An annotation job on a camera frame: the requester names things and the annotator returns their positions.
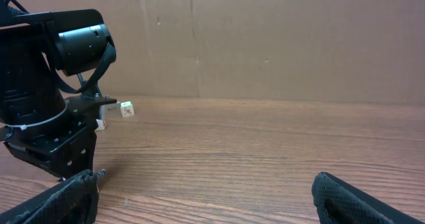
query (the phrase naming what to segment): cardboard wall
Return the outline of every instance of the cardboard wall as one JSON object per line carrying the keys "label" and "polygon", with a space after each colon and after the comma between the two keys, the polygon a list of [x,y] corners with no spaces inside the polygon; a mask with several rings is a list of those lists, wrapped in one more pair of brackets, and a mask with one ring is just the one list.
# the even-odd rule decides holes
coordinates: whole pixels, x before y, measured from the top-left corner
{"label": "cardboard wall", "polygon": [[425,103],[425,0],[19,1],[102,13],[105,94]]}

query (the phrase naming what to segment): cardboard backdrop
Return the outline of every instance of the cardboard backdrop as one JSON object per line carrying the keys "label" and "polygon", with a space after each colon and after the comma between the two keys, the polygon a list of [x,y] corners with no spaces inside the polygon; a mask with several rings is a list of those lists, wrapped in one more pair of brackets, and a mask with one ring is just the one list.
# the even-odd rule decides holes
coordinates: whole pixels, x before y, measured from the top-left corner
{"label": "cardboard backdrop", "polygon": [[18,1],[101,12],[104,94],[425,103],[425,0]]}

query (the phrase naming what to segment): cable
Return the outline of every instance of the cable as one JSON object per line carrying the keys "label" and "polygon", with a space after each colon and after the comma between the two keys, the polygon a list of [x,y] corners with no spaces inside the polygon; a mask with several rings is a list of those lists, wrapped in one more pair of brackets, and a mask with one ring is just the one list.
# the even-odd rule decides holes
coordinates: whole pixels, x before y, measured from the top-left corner
{"label": "cable", "polygon": [[29,12],[21,5],[19,4],[19,2],[17,0],[11,0],[13,4],[16,5],[16,7],[18,7],[21,11],[26,12],[27,14],[29,14]]}

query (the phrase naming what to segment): wooden table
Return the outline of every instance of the wooden table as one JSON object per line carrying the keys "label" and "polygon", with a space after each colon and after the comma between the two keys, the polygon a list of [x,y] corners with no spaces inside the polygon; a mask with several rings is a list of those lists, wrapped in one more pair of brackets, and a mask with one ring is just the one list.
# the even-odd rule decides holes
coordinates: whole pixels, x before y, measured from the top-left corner
{"label": "wooden table", "polygon": [[[425,221],[425,106],[120,97],[97,223],[317,223],[328,171]],[[0,211],[56,184],[0,147]]]}

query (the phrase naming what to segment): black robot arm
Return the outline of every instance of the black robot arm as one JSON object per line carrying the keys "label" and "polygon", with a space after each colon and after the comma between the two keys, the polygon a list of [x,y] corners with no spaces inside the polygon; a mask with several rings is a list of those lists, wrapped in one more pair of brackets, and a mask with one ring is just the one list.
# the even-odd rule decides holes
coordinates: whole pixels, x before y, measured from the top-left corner
{"label": "black robot arm", "polygon": [[[57,177],[92,169],[100,106],[116,102],[97,85],[116,59],[111,34],[93,9],[27,14],[9,1],[0,0],[0,140],[16,158]],[[69,87],[56,70],[77,74],[82,87]],[[82,94],[64,99],[59,89]]]}

